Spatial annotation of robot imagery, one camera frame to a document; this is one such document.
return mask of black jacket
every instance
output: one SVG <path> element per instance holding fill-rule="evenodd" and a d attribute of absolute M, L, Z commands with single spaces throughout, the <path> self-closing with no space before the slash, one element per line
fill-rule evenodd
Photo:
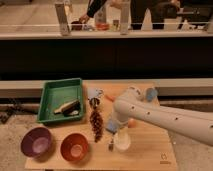
<path fill-rule="evenodd" d="M 89 6 L 87 15 L 89 17 L 94 17 L 95 13 L 105 4 L 107 0 L 94 0 Z"/>

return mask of pine cone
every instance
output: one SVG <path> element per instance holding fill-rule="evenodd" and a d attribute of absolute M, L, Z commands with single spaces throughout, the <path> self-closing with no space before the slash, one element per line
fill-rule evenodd
<path fill-rule="evenodd" d="M 90 115 L 90 123 L 95 134 L 95 142 L 98 142 L 103 135 L 103 119 L 97 110 L 92 111 Z"/>

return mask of bowl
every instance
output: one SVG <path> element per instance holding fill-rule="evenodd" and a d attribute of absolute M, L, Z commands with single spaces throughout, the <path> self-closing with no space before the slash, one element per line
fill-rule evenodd
<path fill-rule="evenodd" d="M 73 21 L 71 23 L 72 30 L 82 30 L 83 24 L 80 21 Z"/>
<path fill-rule="evenodd" d="M 37 127 L 29 131 L 21 142 L 21 151 L 27 157 L 38 157 L 51 146 L 52 136 L 44 127 Z"/>
<path fill-rule="evenodd" d="M 89 149 L 88 141 L 84 135 L 73 133 L 68 135 L 61 144 L 62 157 L 70 162 L 82 160 Z"/>
<path fill-rule="evenodd" d="M 99 31 L 109 30 L 109 24 L 108 23 L 97 23 L 96 28 Z"/>

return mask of white object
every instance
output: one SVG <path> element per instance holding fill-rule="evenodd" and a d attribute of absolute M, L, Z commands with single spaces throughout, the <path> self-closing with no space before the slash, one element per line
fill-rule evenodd
<path fill-rule="evenodd" d="M 114 135 L 114 145 L 119 151 L 125 151 L 130 147 L 131 140 L 126 128 L 122 128 Z"/>
<path fill-rule="evenodd" d="M 144 103 L 141 94 L 131 87 L 116 98 L 112 119 L 117 125 L 135 118 L 213 146 L 213 114 Z"/>

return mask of orange bowl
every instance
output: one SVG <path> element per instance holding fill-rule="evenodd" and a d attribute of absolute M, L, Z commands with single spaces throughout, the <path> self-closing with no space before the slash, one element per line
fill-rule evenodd
<path fill-rule="evenodd" d="M 82 160 L 89 149 L 88 141 L 82 134 L 73 133 L 68 135 L 61 144 L 62 157 L 71 162 Z"/>
<path fill-rule="evenodd" d="M 96 24 L 97 30 L 109 30 L 109 24 L 108 23 L 97 23 Z"/>

